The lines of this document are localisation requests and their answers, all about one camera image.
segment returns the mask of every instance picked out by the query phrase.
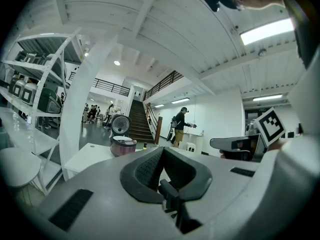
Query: backpack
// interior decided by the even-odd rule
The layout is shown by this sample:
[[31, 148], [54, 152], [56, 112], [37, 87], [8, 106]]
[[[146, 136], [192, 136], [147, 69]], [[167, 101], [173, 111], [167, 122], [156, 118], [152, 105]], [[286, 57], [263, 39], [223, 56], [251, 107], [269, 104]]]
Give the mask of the backpack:
[[180, 123], [181, 123], [181, 121], [177, 123], [177, 119], [176, 119], [175, 116], [172, 117], [172, 120], [171, 120], [171, 128], [176, 128], [176, 127], [178, 126], [178, 124], [180, 124]]

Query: shelving unit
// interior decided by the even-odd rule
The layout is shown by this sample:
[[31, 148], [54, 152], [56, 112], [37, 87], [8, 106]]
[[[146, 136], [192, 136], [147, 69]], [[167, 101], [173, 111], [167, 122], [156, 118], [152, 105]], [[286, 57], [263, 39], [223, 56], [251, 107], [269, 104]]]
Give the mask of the shelving unit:
[[[37, 117], [61, 117], [62, 114], [45, 113], [38, 109], [38, 104], [43, 90], [44, 84], [49, 82], [60, 87], [68, 88], [65, 79], [62, 79], [52, 71], [58, 59], [61, 61], [61, 70], [64, 71], [65, 63], [69, 62], [80, 65], [84, 59], [84, 54], [81, 49], [77, 34], [80, 29], [77, 29], [72, 34], [38, 34], [25, 36], [16, 40], [23, 50], [27, 53], [52, 54], [52, 58], [47, 65], [39, 65], [28, 62], [20, 62], [14, 60], [3, 60], [4, 64], [9, 65], [20, 74], [39, 80], [37, 91], [34, 97], [33, 105], [24, 103], [21, 99], [9, 93], [8, 89], [0, 87], [0, 94], [14, 107], [28, 116], [32, 117], [31, 124], [24, 121], [11, 108], [0, 107], [0, 118], [2, 124], [8, 133], [11, 141], [17, 147], [32, 152], [38, 156], [50, 150], [47, 158], [39, 156], [41, 159], [41, 177], [40, 180], [44, 183], [45, 189], [41, 188], [38, 179], [35, 179], [33, 184], [47, 194], [63, 175], [62, 167], [52, 161], [51, 155], [55, 147], [59, 144], [59, 137], [54, 139], [36, 128]], [[55, 178], [51, 187], [47, 189], [48, 184]]]

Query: staircase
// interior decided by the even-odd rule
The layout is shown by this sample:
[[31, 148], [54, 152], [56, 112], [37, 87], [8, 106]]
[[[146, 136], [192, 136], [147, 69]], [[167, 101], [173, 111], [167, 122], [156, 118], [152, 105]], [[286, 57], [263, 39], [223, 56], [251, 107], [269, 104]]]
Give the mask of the staircase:
[[129, 138], [137, 142], [155, 143], [146, 118], [144, 105], [141, 101], [132, 101], [129, 117], [131, 118]]

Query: white stool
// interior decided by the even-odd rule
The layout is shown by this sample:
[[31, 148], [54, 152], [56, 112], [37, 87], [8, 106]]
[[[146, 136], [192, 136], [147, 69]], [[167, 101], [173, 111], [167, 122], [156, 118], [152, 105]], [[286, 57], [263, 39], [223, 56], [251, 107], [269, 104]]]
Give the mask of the white stool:
[[186, 150], [190, 152], [196, 152], [196, 144], [187, 142], [186, 144]]
[[40, 167], [41, 159], [22, 148], [10, 147], [0, 150], [0, 170], [4, 182], [9, 187], [22, 187], [38, 177], [46, 194], [47, 189], [42, 181]]

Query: fluorescent light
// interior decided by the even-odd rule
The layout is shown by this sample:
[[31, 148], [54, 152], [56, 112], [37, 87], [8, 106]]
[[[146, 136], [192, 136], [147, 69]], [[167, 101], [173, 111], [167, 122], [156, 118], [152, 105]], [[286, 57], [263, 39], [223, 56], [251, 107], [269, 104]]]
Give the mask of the fluorescent light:
[[293, 31], [294, 26], [290, 18], [275, 21], [273, 23], [257, 27], [240, 34], [243, 44], [246, 46], [264, 38]]
[[265, 100], [272, 100], [272, 99], [279, 99], [279, 98], [282, 98], [282, 94], [273, 95], [273, 96], [265, 96], [265, 97], [254, 98], [253, 101], [254, 101], [254, 102], [258, 102], [258, 101], [265, 101]]
[[173, 102], [171, 102], [172, 104], [176, 104], [176, 103], [180, 103], [180, 102], [186, 102], [186, 101], [188, 101], [188, 100], [190, 100], [189, 98], [183, 98], [183, 99], [179, 99], [179, 100], [176, 100], [176, 101], [173, 101]]

